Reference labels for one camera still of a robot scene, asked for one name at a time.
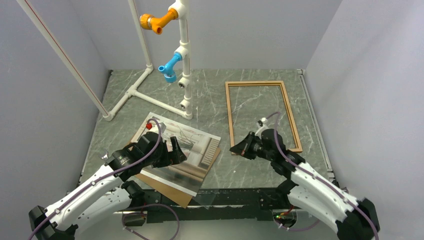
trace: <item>marble table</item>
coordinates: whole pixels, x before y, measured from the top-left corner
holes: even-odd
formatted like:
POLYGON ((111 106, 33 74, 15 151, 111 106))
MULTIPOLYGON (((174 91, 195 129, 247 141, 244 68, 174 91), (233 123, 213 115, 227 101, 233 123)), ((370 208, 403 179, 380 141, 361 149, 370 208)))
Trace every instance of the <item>marble table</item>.
MULTIPOLYGON (((103 104, 112 109, 144 70, 114 70, 110 76, 103 104)), ((88 179, 104 163, 98 157, 102 149, 109 153, 124 147, 149 112, 221 137, 221 153, 206 176, 202 189, 277 187, 285 178, 274 172, 264 159, 248 160, 231 155, 225 82, 284 81, 294 120, 306 159, 321 175, 328 177, 327 165, 319 143, 305 90, 296 69, 193 69, 193 119, 187 120, 137 97, 130 98, 112 121, 97 119, 80 181, 88 179)), ((154 70, 138 91, 174 107, 179 107, 184 90, 177 83, 168 84, 154 70)), ((278 86, 230 87, 234 141, 238 143, 249 131, 256 131, 256 121, 275 111, 282 112, 278 132, 288 148, 295 146, 289 119, 278 86)), ((144 189, 148 185, 132 177, 144 189)))

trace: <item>white robotic arm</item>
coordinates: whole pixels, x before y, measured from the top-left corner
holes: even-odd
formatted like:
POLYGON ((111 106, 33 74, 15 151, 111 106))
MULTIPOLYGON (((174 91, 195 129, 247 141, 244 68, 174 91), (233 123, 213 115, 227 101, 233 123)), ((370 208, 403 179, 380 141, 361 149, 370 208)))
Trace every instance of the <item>white robotic arm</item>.
POLYGON ((280 202, 308 211, 337 233, 340 240, 371 240, 374 236, 378 240, 380 225, 374 204, 339 189, 300 155, 286 149, 282 137, 266 125, 269 117, 258 121, 257 132, 249 132, 229 150, 247 159, 270 161, 272 168, 287 178, 276 189, 280 202))
POLYGON ((113 212, 126 209, 133 201, 143 201, 143 190, 129 177, 140 173, 142 168, 161 168, 179 164, 187 159, 176 137, 171 137, 172 151, 161 135, 164 124, 156 123, 138 142, 130 143, 115 151, 87 181, 56 203, 44 208, 34 207, 29 212, 33 230, 29 239, 73 240, 98 220, 113 212))

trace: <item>cable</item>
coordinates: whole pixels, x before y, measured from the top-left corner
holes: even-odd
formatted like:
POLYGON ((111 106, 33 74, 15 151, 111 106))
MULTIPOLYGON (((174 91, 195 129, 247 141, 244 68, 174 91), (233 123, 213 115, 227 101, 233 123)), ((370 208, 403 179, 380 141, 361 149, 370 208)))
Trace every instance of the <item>cable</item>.
POLYGON ((348 203, 350 206, 352 206, 356 211, 358 211, 359 214, 361 214, 363 216, 363 218, 368 222, 368 224, 371 226, 372 232, 374 233, 375 236, 375 240, 379 240, 379 233, 377 232, 376 226, 374 226, 373 221, 371 221, 371 219, 359 208, 357 207, 353 202, 351 202, 349 199, 345 198, 335 187, 333 187, 331 184, 329 184, 328 182, 326 182, 324 179, 322 179, 319 176, 315 176, 312 172, 304 169, 303 167, 297 165, 296 163, 294 163, 290 158, 288 158, 283 150, 281 150, 280 144, 278 142, 278 135, 277 135, 277 127, 278 127, 278 119, 281 115, 281 112, 276 111, 274 113, 272 113, 271 115, 269 115, 268 117, 266 117, 266 119, 269 119, 270 117, 274 116, 274 115, 278 115, 278 117, 275 119, 275 124, 274 124, 274 140, 275 143, 277 145, 277 149, 279 151, 279 153, 282 155, 282 157, 291 165, 293 165, 295 168, 300 169, 302 172, 308 174, 309 176, 317 179, 318 181, 320 181, 321 183, 323 183, 324 185, 326 185, 328 188, 330 188, 333 192, 335 192, 335 194, 337 194, 343 201, 345 201, 346 203, 348 203))
POLYGON ((315 227, 318 223, 320 223, 320 220, 316 220, 312 225, 310 225, 308 227, 295 228, 295 229, 292 229, 290 227, 285 227, 282 223, 278 223, 275 219, 274 219, 274 223, 277 224, 277 226, 279 228, 283 228, 283 229, 290 231, 290 232, 303 232, 303 231, 308 231, 308 230, 312 229, 313 227, 315 227))
POLYGON ((275 223, 280 223, 281 226, 284 226, 284 227, 287 227, 287 228, 292 228, 294 225, 296 225, 296 223, 297 223, 296 221, 297 221, 296 219, 283 219, 283 218, 275 218, 274 219, 275 223), (284 224, 286 224, 287 222, 283 223, 283 221, 290 221, 290 226, 284 226, 284 224))
POLYGON ((280 215, 285 216, 285 215, 289 214, 294 208, 295 208, 295 206, 293 206, 293 204, 292 204, 288 211, 282 212, 280 215))
MULTIPOLYGON (((295 211, 295 213, 296 213, 296 221, 295 221, 294 224, 296 224, 298 222, 298 219, 299 219, 298 218, 298 212, 295 211)), ((277 224, 278 228, 284 228, 285 230, 290 231, 290 232, 303 232, 303 231, 307 231, 307 230, 310 230, 313 227, 315 227, 320 222, 320 220, 317 220, 312 225, 310 225, 308 227, 295 228, 295 229, 293 229, 292 226, 294 226, 294 225, 287 227, 287 226, 284 226, 281 222, 278 222, 275 218, 273 220, 274 220, 274 223, 277 224)))
MULTIPOLYGON (((177 236, 178 231, 180 230, 180 219, 178 218, 177 213, 176 213, 176 212, 175 212, 172 208, 170 208, 169 206, 164 205, 164 204, 160 204, 160 203, 153 203, 153 204, 148 204, 148 205, 144 205, 144 206, 138 206, 138 207, 131 207, 131 208, 127 208, 127 209, 126 209, 126 211, 132 211, 132 210, 144 209, 144 208, 148 208, 148 207, 155 207, 155 206, 167 208, 167 209, 169 209, 169 210, 173 213, 173 215, 175 216, 175 219, 176 219, 176 232, 175 232, 175 234, 174 234, 174 235, 173 235, 173 236, 169 239, 169 240, 173 240, 173 239, 177 236)), ((126 229, 127 231, 129 231, 129 232, 131 232, 131 233, 135 234, 136 236, 138 236, 138 237, 140 237, 140 238, 144 239, 144 240, 150 240, 150 239, 148 239, 147 237, 142 236, 140 233, 138 233, 138 232, 136 232, 136 231, 134 231, 134 230, 130 229, 129 227, 125 226, 125 224, 124 224, 124 220, 125 220, 125 218, 126 218, 126 217, 128 217, 128 216, 134 216, 134 215, 139 215, 139 214, 138 214, 138 213, 130 213, 130 214, 126 214, 126 215, 122 216, 122 226, 123 226, 123 228, 124 228, 124 229, 126 229)))
MULTIPOLYGON (((94 185, 95 184, 97 184, 98 182, 100 182, 101 180, 103 180, 103 179, 105 179, 105 178, 108 178, 108 177, 110 177, 110 176, 112 176, 112 175, 115 175, 115 174, 118 174, 118 173, 120 173, 120 172, 122 172, 122 171, 125 171, 125 170, 127 170, 127 169, 129 169, 129 168, 132 168, 132 167, 134 167, 135 165, 137 165, 137 164, 139 164, 139 163, 141 163, 142 161, 144 161, 146 158, 148 158, 155 150, 156 150, 156 148, 158 147, 158 145, 159 145, 159 143, 161 142, 161 135, 162 135, 162 133, 161 133, 161 126, 160 126, 160 124, 159 124, 159 122, 156 120, 156 119, 154 119, 154 118, 150 118, 149 120, 147 120, 147 123, 149 123, 150 121, 153 121, 153 122, 155 122, 156 123, 156 125, 157 125, 157 129, 158 129, 158 134, 159 134, 159 136, 157 137, 157 141, 156 141, 156 144, 153 146, 153 148, 145 155, 145 156, 143 156, 141 159, 139 159, 138 161, 136 161, 136 162, 133 162, 132 164, 130 164, 130 165, 128 165, 128 166, 125 166, 125 167, 123 167, 123 168, 120 168, 120 169, 118 169, 118 170, 115 170, 115 171, 112 171, 112 172, 109 172, 108 174, 106 174, 106 175, 104 175, 104 176, 101 176, 101 177, 99 177, 99 178, 97 178, 96 180, 94 180, 94 185)), ((88 188, 90 188, 90 187, 92 187, 93 185, 92 184, 87 184, 87 185, 85 185, 83 188, 81 188, 78 192, 76 192, 72 197, 70 197, 67 201, 65 201, 60 207, 58 207, 57 209, 59 210, 59 211, 61 211, 62 209, 64 209, 69 203, 71 203, 73 200, 75 200, 79 195, 81 195, 83 192, 85 192, 88 188)), ((34 235, 41 229, 41 227, 45 224, 45 223, 47 223, 47 221, 50 221, 50 219, 52 219, 55 215, 56 215, 57 213, 56 213, 56 211, 53 211, 49 216, 47 216, 43 221, 41 221, 41 223, 40 224, 38 224, 38 226, 36 227, 36 228, 34 228, 34 230, 31 232, 31 234, 29 235, 29 238, 28 238, 28 240, 31 240, 33 237, 34 237, 34 235)))

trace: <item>rectangular picture frame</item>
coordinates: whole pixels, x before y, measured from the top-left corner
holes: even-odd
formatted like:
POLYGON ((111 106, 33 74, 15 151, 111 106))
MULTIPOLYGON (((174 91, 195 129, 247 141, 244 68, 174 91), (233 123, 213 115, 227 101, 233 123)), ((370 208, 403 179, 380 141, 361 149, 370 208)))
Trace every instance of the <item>rectangular picture frame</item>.
POLYGON ((231 113, 230 102, 230 87, 253 87, 253 86, 277 86, 281 90, 282 98, 284 100, 285 110, 287 112, 288 122, 290 123, 291 133, 293 134, 295 148, 289 149, 295 153, 303 151, 301 139, 299 137, 298 129, 296 127, 295 118, 293 117, 292 108, 290 107, 289 96, 287 95, 286 87, 283 81, 226 81, 225 82, 225 96, 226 108, 228 111, 228 127, 229 127, 229 141, 231 147, 234 146, 234 129, 233 117, 231 113))

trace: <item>orange valve handle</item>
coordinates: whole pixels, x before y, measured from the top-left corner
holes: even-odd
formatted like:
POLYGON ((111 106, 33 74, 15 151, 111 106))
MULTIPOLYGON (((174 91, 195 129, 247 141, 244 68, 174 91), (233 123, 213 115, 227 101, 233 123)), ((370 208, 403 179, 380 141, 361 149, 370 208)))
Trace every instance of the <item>orange valve handle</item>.
POLYGON ((162 29, 169 23, 171 20, 178 18, 178 12, 171 8, 165 16, 157 18, 151 14, 143 14, 140 17, 140 25, 143 29, 153 30, 155 34, 160 35, 162 29))

